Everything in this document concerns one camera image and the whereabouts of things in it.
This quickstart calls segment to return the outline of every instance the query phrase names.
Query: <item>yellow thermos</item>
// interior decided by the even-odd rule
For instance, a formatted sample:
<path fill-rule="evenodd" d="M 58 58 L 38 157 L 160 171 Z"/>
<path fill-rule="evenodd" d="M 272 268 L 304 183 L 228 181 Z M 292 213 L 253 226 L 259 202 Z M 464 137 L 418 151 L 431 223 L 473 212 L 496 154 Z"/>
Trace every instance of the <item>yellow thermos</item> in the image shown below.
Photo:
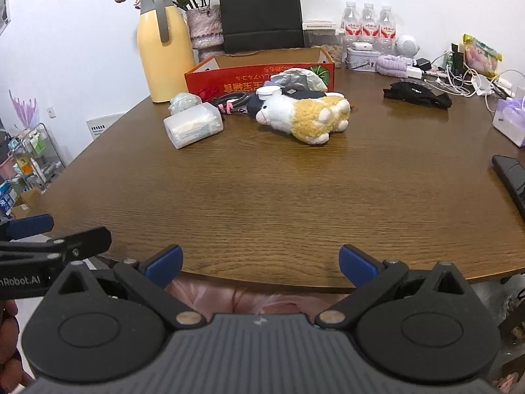
<path fill-rule="evenodd" d="M 184 73 L 195 61 L 188 26 L 172 0 L 140 0 L 136 40 L 153 102 L 187 92 Z"/>

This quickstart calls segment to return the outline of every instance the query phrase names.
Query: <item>bottle label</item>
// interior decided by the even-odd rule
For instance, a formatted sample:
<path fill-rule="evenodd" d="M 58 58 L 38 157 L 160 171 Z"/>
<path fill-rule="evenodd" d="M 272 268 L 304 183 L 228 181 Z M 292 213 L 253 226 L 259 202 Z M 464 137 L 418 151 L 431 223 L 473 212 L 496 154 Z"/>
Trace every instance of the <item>bottle label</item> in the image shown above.
<path fill-rule="evenodd" d="M 381 27 L 382 38 L 395 38 L 395 28 L 392 27 Z"/>
<path fill-rule="evenodd" d="M 361 24 L 360 23 L 347 23 L 345 24 L 346 35 L 361 35 Z"/>
<path fill-rule="evenodd" d="M 362 35 L 377 37 L 379 35 L 379 25 L 377 23 L 363 23 Z"/>

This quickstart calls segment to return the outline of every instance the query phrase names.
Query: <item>metal pin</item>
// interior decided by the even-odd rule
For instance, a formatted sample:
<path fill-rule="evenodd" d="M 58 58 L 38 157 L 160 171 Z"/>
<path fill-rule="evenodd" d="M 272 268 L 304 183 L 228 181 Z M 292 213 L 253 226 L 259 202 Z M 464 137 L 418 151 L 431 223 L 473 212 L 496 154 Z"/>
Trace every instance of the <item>metal pin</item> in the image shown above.
<path fill-rule="evenodd" d="M 329 309 L 319 314 L 319 319 L 325 324 L 339 324 L 345 320 L 346 316 L 335 309 Z"/>
<path fill-rule="evenodd" d="M 180 324 L 192 326 L 199 323 L 202 320 L 202 316 L 195 311 L 184 311 L 182 313 L 178 313 L 175 319 Z"/>

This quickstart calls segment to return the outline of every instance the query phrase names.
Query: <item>picture frame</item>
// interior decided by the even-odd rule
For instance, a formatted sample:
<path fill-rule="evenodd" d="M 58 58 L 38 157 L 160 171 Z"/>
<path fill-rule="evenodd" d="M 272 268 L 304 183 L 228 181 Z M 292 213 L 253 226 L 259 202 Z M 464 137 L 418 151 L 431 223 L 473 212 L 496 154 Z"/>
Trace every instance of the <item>picture frame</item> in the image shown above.
<path fill-rule="evenodd" d="M 10 22 L 9 0 L 0 0 L 0 35 L 2 35 Z"/>

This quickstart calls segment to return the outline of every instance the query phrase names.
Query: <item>wooden table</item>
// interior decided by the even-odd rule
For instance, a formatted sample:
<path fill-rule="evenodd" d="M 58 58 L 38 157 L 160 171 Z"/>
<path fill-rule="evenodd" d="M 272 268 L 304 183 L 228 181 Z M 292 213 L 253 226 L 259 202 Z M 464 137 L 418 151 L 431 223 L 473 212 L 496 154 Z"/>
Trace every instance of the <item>wooden table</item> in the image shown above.
<path fill-rule="evenodd" d="M 448 111 L 383 99 L 395 79 L 337 70 L 355 109 L 325 146 L 228 116 L 225 130 L 176 150 L 147 98 L 87 147 L 34 213 L 55 236 L 98 225 L 110 254 L 144 260 L 183 247 L 184 271 L 259 287 L 343 292 L 352 243 L 413 268 L 452 260 L 469 279 L 525 268 L 525 224 L 492 170 L 525 154 L 491 125 L 482 98 Z"/>

